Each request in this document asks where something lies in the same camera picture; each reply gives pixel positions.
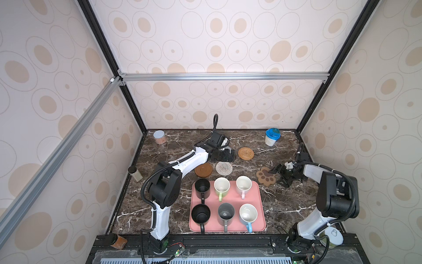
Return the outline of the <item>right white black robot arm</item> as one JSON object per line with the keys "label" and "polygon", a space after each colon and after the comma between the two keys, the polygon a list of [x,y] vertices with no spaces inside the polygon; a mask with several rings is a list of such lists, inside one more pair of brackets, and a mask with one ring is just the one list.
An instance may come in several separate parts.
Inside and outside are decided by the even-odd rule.
{"label": "right white black robot arm", "polygon": [[359,214],[356,178],[313,162],[286,162],[269,173],[279,173],[281,185],[285,187],[303,178],[312,179],[319,186],[316,209],[289,230],[286,244],[291,252],[296,254],[307,250],[316,240],[329,248],[343,243],[344,238],[334,225]]}

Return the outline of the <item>white woven round coaster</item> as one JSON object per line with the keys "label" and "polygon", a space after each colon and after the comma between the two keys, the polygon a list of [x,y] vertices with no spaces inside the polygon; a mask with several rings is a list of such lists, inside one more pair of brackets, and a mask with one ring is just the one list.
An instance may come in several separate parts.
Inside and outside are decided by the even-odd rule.
{"label": "white woven round coaster", "polygon": [[215,166],[216,172],[221,176],[228,176],[233,172],[230,162],[218,162]]}

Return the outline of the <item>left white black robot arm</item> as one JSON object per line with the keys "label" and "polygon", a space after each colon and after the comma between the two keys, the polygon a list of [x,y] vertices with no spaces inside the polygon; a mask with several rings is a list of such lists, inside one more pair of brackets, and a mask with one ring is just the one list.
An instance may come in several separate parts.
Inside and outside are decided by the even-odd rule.
{"label": "left white black robot arm", "polygon": [[142,231],[149,234],[149,242],[156,252],[162,253],[167,249],[170,209],[180,194],[183,177],[208,161],[232,162],[234,160],[235,151],[229,147],[213,149],[209,152],[196,147],[179,159],[160,162],[156,166],[153,174],[141,188],[141,198],[151,206],[152,211],[151,227]]}

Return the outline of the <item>woven rattan round coaster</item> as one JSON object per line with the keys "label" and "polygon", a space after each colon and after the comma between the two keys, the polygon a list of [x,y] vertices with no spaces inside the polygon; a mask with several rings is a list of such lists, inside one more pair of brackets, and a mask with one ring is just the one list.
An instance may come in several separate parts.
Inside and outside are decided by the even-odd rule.
{"label": "woven rattan round coaster", "polygon": [[238,156],[240,159],[249,161],[252,158],[254,158],[255,153],[254,151],[249,147],[242,147],[238,150]]}

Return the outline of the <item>cork paw print coaster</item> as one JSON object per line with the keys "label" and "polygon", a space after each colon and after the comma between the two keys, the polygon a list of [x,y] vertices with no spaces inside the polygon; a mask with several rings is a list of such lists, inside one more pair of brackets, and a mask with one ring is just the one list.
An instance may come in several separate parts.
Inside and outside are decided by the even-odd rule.
{"label": "cork paw print coaster", "polygon": [[269,172],[270,168],[262,167],[257,173],[258,182],[266,187],[274,185],[276,183],[275,174]]}

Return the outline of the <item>light brown wooden coaster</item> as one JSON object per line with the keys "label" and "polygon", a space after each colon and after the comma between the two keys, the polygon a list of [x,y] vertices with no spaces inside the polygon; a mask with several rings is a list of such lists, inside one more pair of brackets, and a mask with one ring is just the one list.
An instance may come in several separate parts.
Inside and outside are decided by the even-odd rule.
{"label": "light brown wooden coaster", "polygon": [[204,163],[194,169],[194,173],[201,178],[209,177],[213,172],[213,166],[210,163]]}

